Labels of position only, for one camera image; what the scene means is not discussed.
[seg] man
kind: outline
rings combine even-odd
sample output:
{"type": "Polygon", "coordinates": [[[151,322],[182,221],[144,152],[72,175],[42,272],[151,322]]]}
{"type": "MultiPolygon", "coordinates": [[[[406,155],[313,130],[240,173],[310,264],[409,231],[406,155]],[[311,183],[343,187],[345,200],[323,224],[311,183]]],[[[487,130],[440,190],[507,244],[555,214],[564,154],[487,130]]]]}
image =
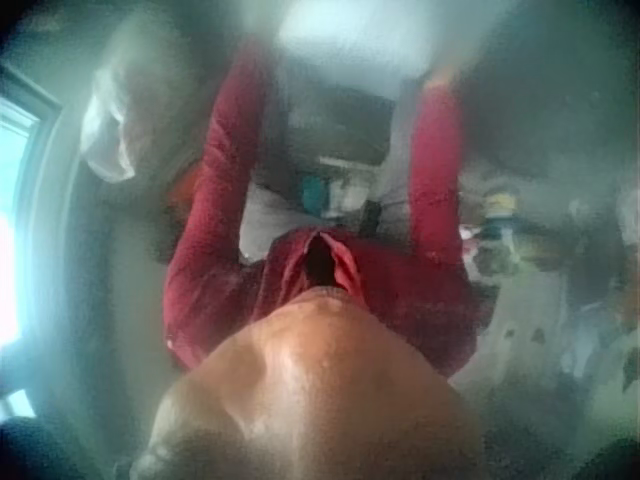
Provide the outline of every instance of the man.
{"type": "Polygon", "coordinates": [[[240,226],[274,63],[246,42],[216,101],[165,290],[167,345],[190,372],[131,477],[477,478],[478,430],[446,381],[475,348],[448,76],[424,87],[404,175],[387,161],[381,217],[408,195],[410,251],[312,226],[247,266],[240,226]]]}

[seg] red shirt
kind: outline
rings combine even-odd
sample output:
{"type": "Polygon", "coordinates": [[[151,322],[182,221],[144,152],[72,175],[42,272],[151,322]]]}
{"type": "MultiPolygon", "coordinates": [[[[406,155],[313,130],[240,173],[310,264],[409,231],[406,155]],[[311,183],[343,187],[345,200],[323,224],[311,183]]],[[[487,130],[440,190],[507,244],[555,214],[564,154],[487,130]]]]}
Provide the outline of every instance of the red shirt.
{"type": "Polygon", "coordinates": [[[308,258],[319,241],[333,259],[336,284],[437,370],[454,373],[476,338],[458,232],[455,98],[438,87],[421,100],[412,138],[411,253],[339,229],[306,228],[282,236],[263,261],[246,266],[239,262],[240,222],[271,67],[260,46],[248,42],[216,100],[193,207],[165,286],[168,347],[194,368],[224,339],[316,285],[308,258]]]}

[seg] skin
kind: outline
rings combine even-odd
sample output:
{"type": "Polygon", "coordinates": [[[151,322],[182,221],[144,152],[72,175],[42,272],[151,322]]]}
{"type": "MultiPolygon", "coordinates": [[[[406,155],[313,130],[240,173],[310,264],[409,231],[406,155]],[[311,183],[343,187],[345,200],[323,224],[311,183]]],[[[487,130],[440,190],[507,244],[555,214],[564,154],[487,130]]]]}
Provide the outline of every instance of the skin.
{"type": "Polygon", "coordinates": [[[371,478],[481,462],[478,427],[447,381],[330,288],[244,328],[178,381],[150,443],[196,430],[261,458],[264,478],[371,478]]]}

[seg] window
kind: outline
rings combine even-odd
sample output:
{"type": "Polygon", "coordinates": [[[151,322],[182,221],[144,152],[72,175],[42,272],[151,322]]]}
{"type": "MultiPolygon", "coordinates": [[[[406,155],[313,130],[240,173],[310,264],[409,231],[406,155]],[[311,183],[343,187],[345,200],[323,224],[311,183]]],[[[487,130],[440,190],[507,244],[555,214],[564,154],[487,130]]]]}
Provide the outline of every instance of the window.
{"type": "Polygon", "coordinates": [[[25,295],[24,245],[30,236],[34,194],[59,105],[0,64],[0,421],[35,416],[44,404],[34,380],[37,364],[25,295]]]}
{"type": "Polygon", "coordinates": [[[20,337],[14,271],[14,198],[20,165],[37,126],[35,117],[0,97],[0,348],[20,337]]]}

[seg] red sleeve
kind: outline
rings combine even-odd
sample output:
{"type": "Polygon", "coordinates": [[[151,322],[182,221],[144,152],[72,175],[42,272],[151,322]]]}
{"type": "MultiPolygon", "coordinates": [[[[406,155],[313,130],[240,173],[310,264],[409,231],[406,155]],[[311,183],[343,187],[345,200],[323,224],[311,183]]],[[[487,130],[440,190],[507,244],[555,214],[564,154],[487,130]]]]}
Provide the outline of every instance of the red sleeve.
{"type": "Polygon", "coordinates": [[[254,276],[238,261],[238,243],[268,73],[268,56],[257,42],[247,42],[215,102],[193,206],[169,265],[165,333],[169,348],[187,366],[233,330],[229,315],[235,318],[249,309],[238,302],[250,301],[251,295],[241,292],[254,276]],[[209,318],[205,311],[219,315],[209,318]]]}
{"type": "Polygon", "coordinates": [[[462,135],[457,101],[446,86],[422,97],[411,144],[412,248],[439,262],[462,263],[458,171],[462,135]]]}

